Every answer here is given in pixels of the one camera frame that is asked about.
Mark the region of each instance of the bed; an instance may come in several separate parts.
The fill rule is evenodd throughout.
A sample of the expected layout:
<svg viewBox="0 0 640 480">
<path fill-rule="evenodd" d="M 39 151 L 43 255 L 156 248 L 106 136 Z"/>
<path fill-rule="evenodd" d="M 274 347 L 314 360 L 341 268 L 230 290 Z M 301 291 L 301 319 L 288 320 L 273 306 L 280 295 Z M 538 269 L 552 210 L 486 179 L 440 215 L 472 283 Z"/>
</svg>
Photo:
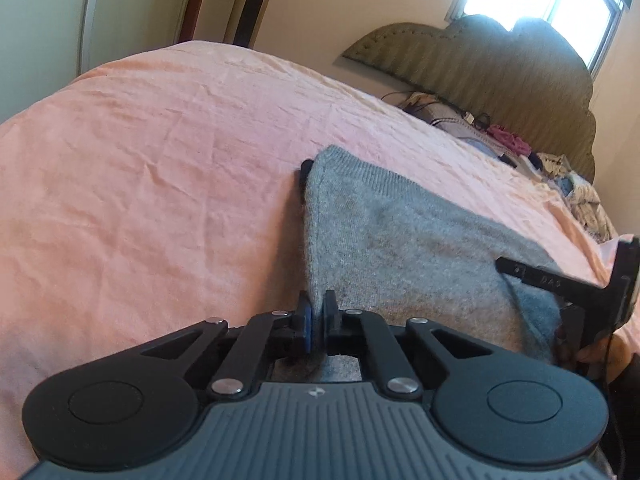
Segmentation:
<svg viewBox="0 0 640 480">
<path fill-rule="evenodd" d="M 0 479 L 36 460 L 20 408 L 39 381 L 209 316 L 295 305 L 296 170 L 329 144 L 607 280 L 612 254 L 555 192 L 375 97 L 224 44 L 116 61 L 0 126 Z"/>
</svg>

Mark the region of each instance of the ribbed hem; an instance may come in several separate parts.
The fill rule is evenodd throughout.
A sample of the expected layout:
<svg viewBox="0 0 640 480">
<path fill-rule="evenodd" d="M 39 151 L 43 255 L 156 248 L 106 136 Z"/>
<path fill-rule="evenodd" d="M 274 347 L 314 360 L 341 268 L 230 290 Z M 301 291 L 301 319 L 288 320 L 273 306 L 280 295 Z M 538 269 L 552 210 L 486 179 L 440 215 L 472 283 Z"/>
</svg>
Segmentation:
<svg viewBox="0 0 640 480">
<path fill-rule="evenodd" d="M 331 145 L 322 150 L 316 156 L 316 162 L 323 166 L 330 164 L 334 173 L 360 181 L 389 198 L 415 200 L 425 193 L 423 188 L 408 178 L 364 162 L 339 146 Z"/>
</svg>

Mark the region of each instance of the hand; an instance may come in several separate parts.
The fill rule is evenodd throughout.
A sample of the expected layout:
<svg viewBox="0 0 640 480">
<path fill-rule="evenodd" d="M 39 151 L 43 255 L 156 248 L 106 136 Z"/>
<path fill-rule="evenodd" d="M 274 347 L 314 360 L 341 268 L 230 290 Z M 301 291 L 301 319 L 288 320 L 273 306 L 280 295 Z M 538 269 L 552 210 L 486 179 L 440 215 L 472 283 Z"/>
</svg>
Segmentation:
<svg viewBox="0 0 640 480">
<path fill-rule="evenodd" d="M 594 344 L 585 346 L 577 354 L 572 355 L 569 346 L 564 339 L 564 329 L 561 327 L 556 330 L 556 358 L 558 365 L 565 369 L 574 369 L 575 363 L 601 364 L 604 365 L 604 357 L 607 352 L 607 344 L 609 337 L 605 337 L 596 341 Z M 618 378 L 622 371 L 629 366 L 633 352 L 625 341 L 617 334 L 613 335 L 611 348 L 609 349 L 609 362 L 607 363 L 607 383 Z"/>
</svg>

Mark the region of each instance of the metal pin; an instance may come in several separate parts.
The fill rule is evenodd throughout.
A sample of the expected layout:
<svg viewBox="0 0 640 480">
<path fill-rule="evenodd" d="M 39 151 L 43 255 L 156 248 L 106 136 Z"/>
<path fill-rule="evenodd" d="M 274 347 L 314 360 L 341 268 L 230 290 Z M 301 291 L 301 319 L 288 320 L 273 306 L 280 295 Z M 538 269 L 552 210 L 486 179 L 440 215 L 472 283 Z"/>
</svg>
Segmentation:
<svg viewBox="0 0 640 480">
<path fill-rule="evenodd" d="M 412 394 L 420 385 L 409 377 L 394 377 L 389 380 L 386 387 L 396 394 Z"/>
<path fill-rule="evenodd" d="M 238 394 L 244 388 L 244 384 L 238 379 L 218 379 L 211 385 L 211 389 L 220 395 Z"/>
</svg>

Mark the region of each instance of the headboard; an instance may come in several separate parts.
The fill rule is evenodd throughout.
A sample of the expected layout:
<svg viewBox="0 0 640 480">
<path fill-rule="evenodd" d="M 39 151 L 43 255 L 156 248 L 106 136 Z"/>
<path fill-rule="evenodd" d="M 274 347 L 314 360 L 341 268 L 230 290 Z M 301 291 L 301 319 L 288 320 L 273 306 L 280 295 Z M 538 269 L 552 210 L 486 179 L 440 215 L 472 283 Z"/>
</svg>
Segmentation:
<svg viewBox="0 0 640 480">
<path fill-rule="evenodd" d="M 567 155 L 572 168 L 593 181 L 591 74 L 547 22 L 523 18 L 511 32 L 480 15 L 444 30 L 395 23 L 370 32 L 342 55 L 475 116 L 489 114 L 536 151 Z"/>
</svg>

